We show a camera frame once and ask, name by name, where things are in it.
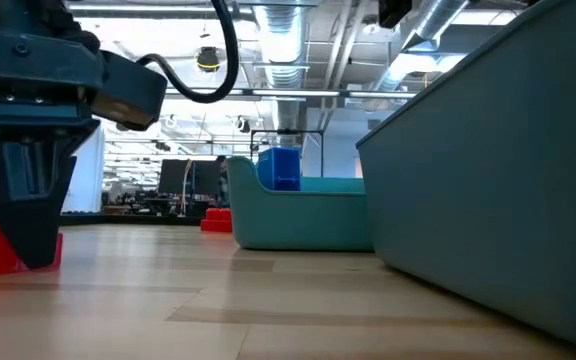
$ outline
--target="wooden floor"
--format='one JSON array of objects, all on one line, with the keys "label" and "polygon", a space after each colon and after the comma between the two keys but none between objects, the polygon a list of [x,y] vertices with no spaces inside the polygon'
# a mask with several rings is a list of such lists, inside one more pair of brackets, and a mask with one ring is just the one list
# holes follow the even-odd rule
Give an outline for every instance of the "wooden floor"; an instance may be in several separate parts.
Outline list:
[{"label": "wooden floor", "polygon": [[0,277],[0,359],[576,358],[373,254],[245,251],[192,227],[63,231],[60,271]]}]

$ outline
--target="teal tray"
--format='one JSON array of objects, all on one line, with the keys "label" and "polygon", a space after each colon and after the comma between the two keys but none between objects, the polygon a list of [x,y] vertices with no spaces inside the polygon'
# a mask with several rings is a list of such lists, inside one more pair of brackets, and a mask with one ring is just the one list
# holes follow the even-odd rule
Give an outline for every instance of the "teal tray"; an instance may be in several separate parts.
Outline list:
[{"label": "teal tray", "polygon": [[302,178],[301,192],[271,191],[247,158],[232,157],[227,165],[233,230],[241,247],[373,251],[361,179]]}]

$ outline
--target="computer screen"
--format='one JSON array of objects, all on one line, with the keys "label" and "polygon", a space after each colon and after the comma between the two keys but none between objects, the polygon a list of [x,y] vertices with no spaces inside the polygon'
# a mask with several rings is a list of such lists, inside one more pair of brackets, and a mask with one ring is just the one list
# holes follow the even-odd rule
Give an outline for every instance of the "computer screen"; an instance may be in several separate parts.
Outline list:
[{"label": "computer screen", "polygon": [[194,162],[194,193],[215,195],[219,191],[219,164],[216,161]]},{"label": "computer screen", "polygon": [[145,198],[148,197],[148,192],[144,191],[144,190],[137,190],[135,191],[135,200],[137,202],[142,202],[144,201]]},{"label": "computer screen", "polygon": [[187,160],[163,160],[159,175],[159,193],[181,194],[184,192],[184,173]]}]

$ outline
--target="blue box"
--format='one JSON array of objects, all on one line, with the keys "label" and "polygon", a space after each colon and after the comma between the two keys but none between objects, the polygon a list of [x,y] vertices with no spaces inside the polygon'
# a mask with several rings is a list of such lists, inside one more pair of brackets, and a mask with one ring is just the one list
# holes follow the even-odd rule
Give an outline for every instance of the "blue box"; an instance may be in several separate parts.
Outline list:
[{"label": "blue box", "polygon": [[301,190],[299,149],[272,148],[259,153],[257,173],[268,190]]}]

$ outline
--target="ceiling duct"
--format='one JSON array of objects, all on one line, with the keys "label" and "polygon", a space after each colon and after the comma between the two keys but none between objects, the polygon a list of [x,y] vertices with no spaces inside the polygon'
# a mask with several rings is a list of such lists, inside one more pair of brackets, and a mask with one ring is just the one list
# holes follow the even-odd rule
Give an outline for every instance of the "ceiling duct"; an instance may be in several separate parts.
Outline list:
[{"label": "ceiling duct", "polygon": [[[459,15],[469,0],[424,0],[421,3],[417,25],[407,36],[401,50],[424,46],[434,51],[439,46],[439,37]],[[393,92],[406,76],[396,57],[386,72],[372,86],[372,91]],[[374,111],[381,108],[384,100],[367,100],[364,109]]]},{"label": "ceiling duct", "polygon": [[[267,63],[266,78],[271,88],[298,89],[303,86],[305,70],[291,67],[299,64],[304,54],[305,17],[303,7],[257,6],[253,9],[259,25],[261,54]],[[273,116],[277,129],[296,129],[302,104],[298,101],[275,101]],[[281,136],[281,146],[293,146],[294,137]]]}]

